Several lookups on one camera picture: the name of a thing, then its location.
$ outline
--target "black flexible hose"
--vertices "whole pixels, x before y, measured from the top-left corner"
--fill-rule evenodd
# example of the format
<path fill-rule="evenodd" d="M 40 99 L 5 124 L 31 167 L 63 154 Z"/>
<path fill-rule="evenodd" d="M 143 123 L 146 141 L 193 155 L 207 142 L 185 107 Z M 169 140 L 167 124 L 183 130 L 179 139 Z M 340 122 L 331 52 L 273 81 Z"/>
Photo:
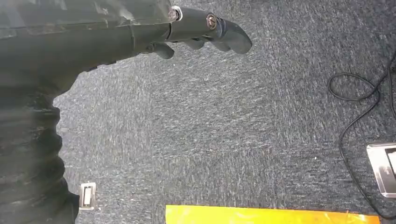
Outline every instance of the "black flexible hose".
<path fill-rule="evenodd" d="M 37 89 L 0 88 L 0 224 L 75 223 L 52 103 Z"/>

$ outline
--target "metal bracket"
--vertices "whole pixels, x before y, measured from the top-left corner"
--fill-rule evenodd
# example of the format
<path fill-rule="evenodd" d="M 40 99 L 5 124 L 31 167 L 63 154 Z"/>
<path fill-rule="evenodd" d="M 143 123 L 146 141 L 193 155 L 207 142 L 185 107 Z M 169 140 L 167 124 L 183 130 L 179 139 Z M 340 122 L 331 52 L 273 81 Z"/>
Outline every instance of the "metal bracket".
<path fill-rule="evenodd" d="M 367 153 L 381 194 L 396 198 L 396 142 L 370 144 Z"/>
<path fill-rule="evenodd" d="M 96 205 L 96 183 L 80 186 L 80 210 L 94 210 Z"/>

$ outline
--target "yellow paper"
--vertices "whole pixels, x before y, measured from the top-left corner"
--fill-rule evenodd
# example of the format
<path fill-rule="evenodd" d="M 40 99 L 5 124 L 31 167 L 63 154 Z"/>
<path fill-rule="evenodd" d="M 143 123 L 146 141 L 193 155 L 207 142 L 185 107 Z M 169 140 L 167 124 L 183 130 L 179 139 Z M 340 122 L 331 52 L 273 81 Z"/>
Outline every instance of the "yellow paper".
<path fill-rule="evenodd" d="M 326 211 L 167 205 L 166 224 L 380 224 L 380 219 Z"/>

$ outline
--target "black cable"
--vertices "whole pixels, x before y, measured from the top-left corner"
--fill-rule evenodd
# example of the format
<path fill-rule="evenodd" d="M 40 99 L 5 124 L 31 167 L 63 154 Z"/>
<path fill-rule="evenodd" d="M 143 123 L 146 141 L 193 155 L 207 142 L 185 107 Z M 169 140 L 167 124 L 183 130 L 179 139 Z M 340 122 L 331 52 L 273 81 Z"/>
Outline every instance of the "black cable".
<path fill-rule="evenodd" d="M 348 170 L 348 172 L 349 172 L 349 174 L 350 174 L 350 176 L 351 176 L 351 178 L 352 178 L 352 181 L 354 182 L 354 184 L 355 184 L 356 187 L 358 188 L 359 192 L 363 195 L 363 197 L 366 199 L 366 201 L 367 201 L 368 204 L 371 206 L 371 208 L 373 208 L 373 210 L 374 210 L 379 216 L 381 216 L 381 217 L 384 218 L 384 219 L 388 219 L 388 220 L 396 219 L 396 215 L 393 215 L 393 216 L 386 216 L 386 215 L 384 215 L 384 214 L 383 214 L 382 212 L 380 212 L 379 209 L 374 205 L 373 201 L 368 197 L 367 193 L 364 192 L 364 190 L 362 189 L 361 185 L 358 183 L 358 181 L 357 181 L 355 175 L 353 174 L 353 172 L 352 172 L 352 170 L 351 170 L 351 167 L 350 167 L 349 164 L 348 164 L 348 159 L 345 157 L 344 150 L 343 150 L 343 148 L 342 148 L 342 139 L 344 138 L 345 133 L 348 131 L 348 129 L 349 129 L 351 126 L 353 126 L 357 121 L 359 121 L 361 118 L 363 118 L 366 114 L 368 114 L 370 111 L 372 111 L 372 110 L 378 105 L 378 103 L 379 103 L 380 100 L 381 100 L 381 94 L 380 94 L 380 91 L 379 91 L 378 88 L 379 88 L 379 86 L 381 85 L 381 83 L 384 81 L 384 79 L 385 79 L 386 77 L 388 77 L 388 79 L 389 79 L 389 100 L 390 100 L 390 102 L 389 102 L 389 107 L 390 107 L 390 110 L 392 111 L 393 117 L 396 119 L 396 111 L 395 111 L 395 107 L 394 107 L 394 105 L 393 105 L 393 104 L 394 104 L 394 102 L 393 102 L 393 85 L 392 85 L 392 77 L 391 77 L 392 64 L 393 64 L 393 62 L 395 62 L 395 59 L 396 59 L 396 50 L 395 50 L 395 52 L 393 53 L 391 59 L 389 60 L 387 66 L 386 66 L 386 68 L 385 68 L 384 74 L 380 77 L 380 80 L 378 81 L 378 83 L 377 83 L 376 85 L 372 84 L 370 81 L 368 81 L 367 79 L 365 79 L 365 78 L 363 78 L 363 77 L 361 77 L 361 76 L 359 76 L 359 75 L 352 74 L 352 73 L 346 73 L 346 72 L 339 73 L 339 74 L 336 74 L 336 75 L 332 76 L 332 77 L 329 79 L 328 83 L 327 83 L 327 88 L 328 88 L 329 92 L 330 92 L 333 96 L 337 97 L 338 99 L 342 99 L 342 100 L 345 100 L 345 101 L 355 101 L 355 102 L 358 102 L 358 101 L 365 100 L 365 99 L 367 99 L 367 98 L 369 98 L 369 97 L 371 97 L 371 96 L 374 96 L 374 95 L 377 96 L 377 100 L 376 100 L 369 108 L 367 108 L 362 114 L 360 114 L 357 118 L 355 118 L 353 121 L 351 121 L 351 122 L 346 126 L 346 128 L 341 132 L 341 134 L 339 135 L 339 139 L 338 139 L 338 148 L 339 148 L 339 152 L 340 152 L 340 154 L 341 154 L 342 160 L 344 161 L 345 166 L 346 166 L 346 168 L 347 168 L 347 170 Z M 335 78 L 339 78 L 339 77 L 352 77 L 352 78 L 356 78 L 356 79 L 358 79 L 358 80 L 360 80 L 360 81 L 363 81 L 364 83 L 368 84 L 368 85 L 372 88 L 372 90 L 371 90 L 371 92 L 369 92 L 368 94 L 366 94 L 366 95 L 364 95 L 364 96 L 362 96 L 362 97 L 349 98 L 349 97 L 342 96 L 342 95 L 340 95 L 340 94 L 335 93 L 335 92 L 333 91 L 333 89 L 332 89 L 332 82 L 333 82 L 333 80 L 334 80 Z"/>

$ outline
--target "robotic hand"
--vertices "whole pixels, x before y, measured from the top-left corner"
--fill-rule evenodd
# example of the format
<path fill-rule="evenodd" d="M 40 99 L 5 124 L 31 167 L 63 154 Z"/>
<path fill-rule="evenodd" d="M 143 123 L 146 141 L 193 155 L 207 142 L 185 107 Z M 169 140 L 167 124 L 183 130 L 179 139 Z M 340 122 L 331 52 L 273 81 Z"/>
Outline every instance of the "robotic hand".
<path fill-rule="evenodd" d="M 141 53 L 169 59 L 167 42 L 192 49 L 211 42 L 238 54 L 252 47 L 235 23 L 190 8 L 156 10 L 150 1 L 159 2 L 132 0 L 125 8 L 120 0 L 0 0 L 0 224 L 75 222 L 79 198 L 63 178 L 52 104 L 81 72 Z M 93 14 L 81 10 L 92 6 Z M 127 18 L 122 25 L 115 14 Z"/>
<path fill-rule="evenodd" d="M 173 7 L 177 20 L 170 24 L 164 42 L 183 42 L 198 50 L 211 42 L 221 51 L 233 50 L 237 54 L 247 53 L 252 42 L 237 24 L 221 19 L 210 12 L 190 8 Z M 157 53 L 164 59 L 173 56 L 174 51 L 165 43 L 152 43 L 143 53 Z"/>

